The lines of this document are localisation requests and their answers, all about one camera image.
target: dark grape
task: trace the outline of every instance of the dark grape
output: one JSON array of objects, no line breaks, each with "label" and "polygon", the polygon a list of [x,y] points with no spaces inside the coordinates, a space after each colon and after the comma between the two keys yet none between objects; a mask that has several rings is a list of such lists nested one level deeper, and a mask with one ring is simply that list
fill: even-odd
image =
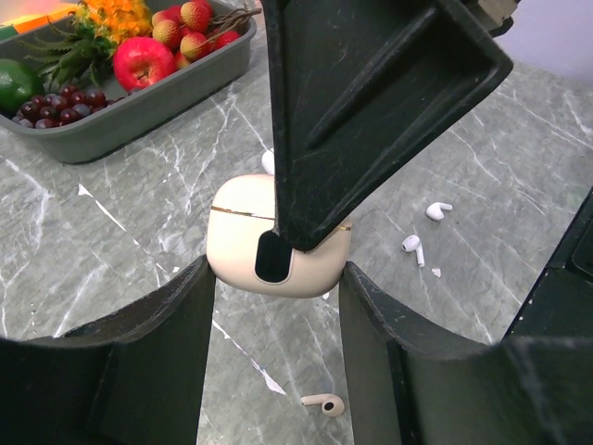
[{"label": "dark grape", "polygon": [[27,127],[27,128],[33,128],[33,123],[31,121],[29,121],[28,119],[21,119],[19,122],[19,125],[22,125],[23,127]]},{"label": "dark grape", "polygon": [[37,118],[39,117],[39,106],[31,101],[22,104],[20,111],[22,111],[23,116],[30,121],[37,121]]},{"label": "dark grape", "polygon": [[59,115],[59,119],[64,122],[64,125],[68,124],[68,123],[73,123],[75,121],[77,121],[78,119],[81,118],[81,115],[78,114],[77,111],[75,111],[72,108],[66,108],[64,109],[60,115]]},{"label": "dark grape", "polygon": [[57,97],[57,95],[50,93],[49,95],[45,95],[44,97],[44,104],[49,106],[52,105],[52,100],[54,100],[54,97]]},{"label": "dark grape", "polygon": [[62,97],[66,97],[67,99],[70,99],[72,93],[75,93],[77,91],[79,90],[78,87],[76,87],[75,85],[64,85],[59,89],[59,95],[61,95]]},{"label": "dark grape", "polygon": [[81,118],[86,118],[91,115],[91,109],[85,104],[76,104],[72,109],[80,114]]},{"label": "dark grape", "polygon": [[46,128],[54,128],[55,124],[49,119],[40,119],[35,123],[35,128],[45,130]]},{"label": "dark grape", "polygon": [[61,95],[57,95],[52,100],[52,107],[54,107],[57,111],[63,111],[69,108],[68,99],[66,97],[62,97]]},{"label": "dark grape", "polygon": [[59,113],[53,107],[43,107],[43,108],[41,108],[41,111],[39,111],[39,116],[42,119],[50,119],[53,121],[53,120],[57,119],[57,117],[59,116]]},{"label": "dark grape", "polygon": [[91,107],[103,107],[107,99],[105,93],[96,88],[91,88],[86,92],[86,103]]},{"label": "dark grape", "polygon": [[34,95],[31,98],[31,102],[37,104],[39,107],[42,107],[44,105],[44,97],[42,95]]},{"label": "dark grape", "polygon": [[72,105],[84,104],[86,102],[86,95],[82,91],[75,91],[70,96],[70,103]]}]

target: white wall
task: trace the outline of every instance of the white wall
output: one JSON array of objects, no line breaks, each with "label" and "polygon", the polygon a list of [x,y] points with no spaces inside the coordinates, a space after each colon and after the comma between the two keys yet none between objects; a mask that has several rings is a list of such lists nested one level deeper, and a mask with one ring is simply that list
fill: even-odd
[{"label": "white wall", "polygon": [[0,0],[0,23],[15,17],[51,12],[59,0]]},{"label": "white wall", "polygon": [[593,85],[593,0],[522,0],[497,39],[514,60]]}]

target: fruit tray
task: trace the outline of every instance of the fruit tray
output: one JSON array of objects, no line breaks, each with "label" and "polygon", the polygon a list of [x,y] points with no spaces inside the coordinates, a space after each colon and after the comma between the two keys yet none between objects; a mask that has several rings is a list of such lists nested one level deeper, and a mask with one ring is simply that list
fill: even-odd
[{"label": "fruit tray", "polygon": [[[178,0],[147,0],[154,12],[179,4]],[[210,1],[216,15],[228,14],[233,8]],[[56,23],[67,29],[67,20]],[[200,58],[188,67],[172,73],[141,91],[128,95],[115,77],[101,83],[101,90],[111,102],[100,112],[65,126],[47,129],[27,128],[0,115],[0,124],[21,136],[29,146],[41,149],[51,158],[68,164],[90,162],[123,147],[134,138],[190,108],[224,85],[243,75],[250,59],[250,41],[256,33],[256,23],[249,19],[239,30],[241,37],[225,47]],[[17,35],[0,43],[0,59],[24,62],[32,68],[20,40],[35,43],[35,37],[51,42],[57,37],[48,26]]]}]

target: grape cluster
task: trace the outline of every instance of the grape cluster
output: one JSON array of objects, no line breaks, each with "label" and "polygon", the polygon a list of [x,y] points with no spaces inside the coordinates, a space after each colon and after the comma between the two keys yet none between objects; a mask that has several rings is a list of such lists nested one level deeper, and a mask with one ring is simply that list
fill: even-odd
[{"label": "grape cluster", "polygon": [[95,114],[122,99],[123,97],[118,100],[107,99],[105,93],[99,89],[91,88],[84,92],[77,86],[68,84],[60,88],[58,95],[34,95],[20,107],[12,120],[27,128],[62,127]]}]

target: gray marble surface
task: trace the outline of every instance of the gray marble surface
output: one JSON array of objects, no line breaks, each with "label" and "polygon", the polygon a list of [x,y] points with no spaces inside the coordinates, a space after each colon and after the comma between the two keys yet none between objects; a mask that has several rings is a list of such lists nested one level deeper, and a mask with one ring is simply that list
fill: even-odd
[{"label": "gray marble surface", "polygon": [[[205,251],[208,207],[272,147],[263,23],[249,72],[96,163],[59,165],[0,130],[0,335],[58,336],[142,297]],[[517,66],[353,215],[350,258],[415,311],[502,337],[593,172],[593,90]],[[423,212],[455,206],[442,222]],[[420,270],[399,247],[423,239]],[[433,269],[440,269],[437,277]],[[347,398],[337,295],[218,286],[200,444],[352,444],[302,395]]]}]

